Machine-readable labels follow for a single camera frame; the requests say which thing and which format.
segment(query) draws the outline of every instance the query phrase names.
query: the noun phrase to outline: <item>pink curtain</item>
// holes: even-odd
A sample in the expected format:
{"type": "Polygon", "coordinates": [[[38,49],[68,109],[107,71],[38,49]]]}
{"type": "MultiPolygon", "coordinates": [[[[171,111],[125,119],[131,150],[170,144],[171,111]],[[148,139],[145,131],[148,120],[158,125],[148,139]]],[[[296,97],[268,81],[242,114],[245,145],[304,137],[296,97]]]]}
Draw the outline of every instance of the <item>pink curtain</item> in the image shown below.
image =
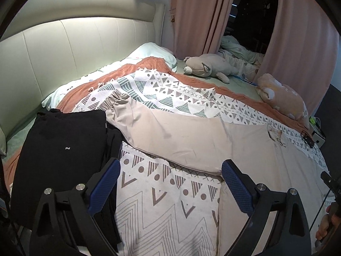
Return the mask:
{"type": "Polygon", "coordinates": [[[311,114],[335,69],[339,34],[315,0],[279,0],[275,28],[257,73],[270,73],[301,95],[311,114]]]}
{"type": "Polygon", "coordinates": [[[233,0],[172,0],[174,54],[178,59],[216,53],[233,0]]]}

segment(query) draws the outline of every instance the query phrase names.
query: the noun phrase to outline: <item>gray plush toy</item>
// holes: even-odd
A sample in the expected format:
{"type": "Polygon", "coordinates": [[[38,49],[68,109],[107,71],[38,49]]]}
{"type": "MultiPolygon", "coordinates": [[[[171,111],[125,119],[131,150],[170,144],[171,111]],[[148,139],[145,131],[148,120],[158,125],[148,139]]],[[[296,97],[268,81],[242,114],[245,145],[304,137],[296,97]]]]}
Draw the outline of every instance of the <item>gray plush toy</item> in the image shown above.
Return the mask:
{"type": "Polygon", "coordinates": [[[217,77],[223,83],[229,83],[228,75],[237,75],[238,69],[217,54],[203,54],[199,57],[186,57],[184,72],[199,77],[217,77]]]}

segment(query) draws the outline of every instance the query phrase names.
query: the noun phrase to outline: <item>orange blanket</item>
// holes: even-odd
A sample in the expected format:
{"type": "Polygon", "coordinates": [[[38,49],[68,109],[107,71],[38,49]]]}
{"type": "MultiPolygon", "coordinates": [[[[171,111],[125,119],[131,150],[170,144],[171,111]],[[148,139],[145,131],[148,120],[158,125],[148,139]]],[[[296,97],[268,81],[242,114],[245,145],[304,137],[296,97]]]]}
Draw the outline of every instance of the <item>orange blanket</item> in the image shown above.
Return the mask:
{"type": "MultiPolygon", "coordinates": [[[[277,110],[271,108],[268,104],[265,102],[258,102],[255,101],[245,95],[242,94],[236,94],[229,89],[225,87],[217,87],[215,84],[212,83],[206,83],[203,81],[200,81],[194,77],[189,77],[182,74],[176,74],[171,71],[171,69],[166,65],[166,62],[164,59],[155,58],[155,57],[148,57],[140,61],[138,64],[125,64],[121,68],[117,69],[116,71],[110,72],[107,75],[104,75],[97,80],[94,80],[92,82],[88,82],[85,84],[80,85],[79,87],[73,89],[70,91],[63,100],[59,103],[57,106],[58,109],[60,109],[64,113],[69,113],[72,111],[74,106],[86,95],[89,94],[89,89],[92,87],[94,89],[98,88],[98,84],[100,83],[106,83],[110,81],[111,79],[118,79],[120,77],[123,77],[125,75],[131,74],[135,72],[138,68],[147,68],[147,69],[157,69],[159,72],[165,72],[168,74],[171,74],[175,78],[177,78],[180,82],[183,84],[186,84],[188,86],[196,87],[196,88],[214,88],[216,93],[223,94],[226,96],[229,96],[233,99],[239,100],[246,105],[254,108],[255,110],[267,115],[268,117],[271,117],[282,124],[297,130],[299,133],[301,133],[303,130],[305,130],[304,126],[299,124],[297,121],[292,120],[288,118],[287,116],[281,114],[277,110]]],[[[9,189],[9,185],[13,182],[14,179],[14,172],[15,168],[18,163],[19,154],[20,154],[21,148],[15,153],[15,155],[10,158],[4,165],[4,172],[5,172],[5,181],[6,181],[6,187],[9,189]]]]}

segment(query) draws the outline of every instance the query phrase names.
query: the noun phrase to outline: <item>upholstered headboard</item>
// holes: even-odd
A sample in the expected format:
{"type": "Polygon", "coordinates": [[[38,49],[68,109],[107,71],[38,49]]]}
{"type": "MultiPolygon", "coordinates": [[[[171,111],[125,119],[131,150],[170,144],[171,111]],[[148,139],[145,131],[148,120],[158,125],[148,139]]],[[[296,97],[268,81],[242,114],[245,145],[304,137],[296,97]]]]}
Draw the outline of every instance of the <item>upholstered headboard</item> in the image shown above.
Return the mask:
{"type": "Polygon", "coordinates": [[[136,0],[28,0],[0,41],[4,134],[59,86],[159,45],[164,13],[136,0]]]}

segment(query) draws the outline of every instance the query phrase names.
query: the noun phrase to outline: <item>green object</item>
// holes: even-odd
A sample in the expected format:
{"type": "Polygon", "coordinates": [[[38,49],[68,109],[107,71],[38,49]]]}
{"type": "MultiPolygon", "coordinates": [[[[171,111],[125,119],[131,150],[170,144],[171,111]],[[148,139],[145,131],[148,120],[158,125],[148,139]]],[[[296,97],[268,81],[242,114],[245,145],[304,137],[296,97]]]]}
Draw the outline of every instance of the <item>green object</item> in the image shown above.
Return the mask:
{"type": "Polygon", "coordinates": [[[309,122],[312,124],[312,125],[316,125],[316,121],[315,121],[315,118],[314,117],[309,117],[309,122]]]}

